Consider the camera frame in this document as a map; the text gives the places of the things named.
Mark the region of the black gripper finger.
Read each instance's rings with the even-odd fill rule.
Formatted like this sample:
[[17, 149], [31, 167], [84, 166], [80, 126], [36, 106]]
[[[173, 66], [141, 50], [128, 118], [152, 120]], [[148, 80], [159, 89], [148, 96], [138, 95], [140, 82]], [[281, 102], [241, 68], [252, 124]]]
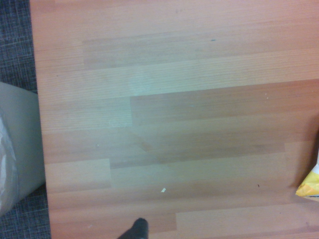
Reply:
[[148, 239], [149, 224], [144, 218], [138, 218], [132, 227], [118, 237], [118, 239]]

